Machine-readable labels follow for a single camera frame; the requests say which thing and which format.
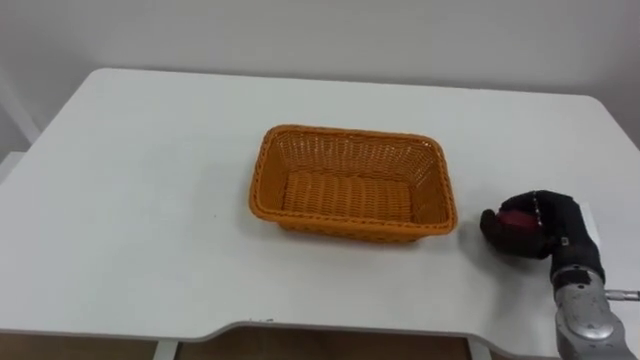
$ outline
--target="black robotic glove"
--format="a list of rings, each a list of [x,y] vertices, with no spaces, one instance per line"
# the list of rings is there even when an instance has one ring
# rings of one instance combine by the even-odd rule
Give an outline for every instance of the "black robotic glove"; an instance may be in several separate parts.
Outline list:
[[[571,265],[585,266],[604,281],[598,247],[572,197],[551,191],[531,191],[503,202],[500,212],[518,211],[535,217],[534,228],[505,223],[492,210],[485,210],[480,229],[499,252],[525,258],[544,259],[552,255],[551,274]]]

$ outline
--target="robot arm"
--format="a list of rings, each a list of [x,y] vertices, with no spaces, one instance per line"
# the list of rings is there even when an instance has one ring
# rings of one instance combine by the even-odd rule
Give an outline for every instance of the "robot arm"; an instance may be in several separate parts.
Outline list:
[[[611,311],[604,283],[593,270],[572,265],[551,279],[558,352],[564,360],[637,360],[625,342],[624,325]]]
[[[486,210],[480,227],[499,252],[552,257],[550,278],[562,359],[637,360],[625,342],[622,321],[609,307],[600,253],[573,198],[549,191],[518,195],[505,201],[497,215]],[[609,295],[634,300],[638,294],[612,291]]]

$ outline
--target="basket rim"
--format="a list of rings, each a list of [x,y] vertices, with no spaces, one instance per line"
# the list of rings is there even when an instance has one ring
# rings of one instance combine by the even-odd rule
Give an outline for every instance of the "basket rim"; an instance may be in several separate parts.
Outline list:
[[[258,189],[260,189],[259,185],[262,180],[262,170],[264,168],[266,155],[268,153],[268,150],[271,148],[276,135],[289,131],[299,131],[305,133],[341,132],[344,135],[353,134],[367,137],[384,137],[385,139],[394,138],[428,142],[429,144],[434,146],[436,153],[438,154],[438,161],[436,163],[441,170],[439,181],[442,189],[445,192],[447,200],[447,220],[439,223],[417,224],[413,222],[389,221],[378,220],[374,218],[356,218],[336,215],[318,215],[299,211],[274,210],[265,208],[260,203],[258,197]],[[296,222],[304,223],[305,225],[311,226],[348,226],[348,228],[354,230],[381,231],[402,235],[444,235],[450,233],[457,224],[457,211],[453,199],[453,191],[451,188],[451,180],[449,178],[447,170],[446,159],[444,157],[442,147],[434,139],[416,134],[389,133],[381,131],[317,127],[306,125],[278,125],[267,131],[262,141],[262,145],[260,146],[260,152],[254,168],[253,179],[251,180],[251,188],[249,191],[249,208],[251,209],[251,212],[258,218],[271,222]]]

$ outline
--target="tabletop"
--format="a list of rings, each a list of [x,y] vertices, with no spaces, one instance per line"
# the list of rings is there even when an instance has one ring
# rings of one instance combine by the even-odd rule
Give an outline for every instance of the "tabletop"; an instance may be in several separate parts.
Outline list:
[[[255,218],[265,132],[430,136],[459,224],[379,246]],[[640,288],[640,153],[586,96],[102,69],[0,187],[0,330],[201,340],[238,325],[464,335],[557,356],[549,262],[492,252],[485,208],[590,204],[611,288]],[[639,354],[637,304],[613,303]]]

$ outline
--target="orange wicker basket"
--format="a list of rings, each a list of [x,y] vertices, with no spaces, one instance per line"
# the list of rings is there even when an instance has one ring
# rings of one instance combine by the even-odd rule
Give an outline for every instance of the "orange wicker basket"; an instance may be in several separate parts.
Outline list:
[[[372,242],[446,234],[457,221],[434,140],[298,125],[265,135],[249,206],[287,230]]]

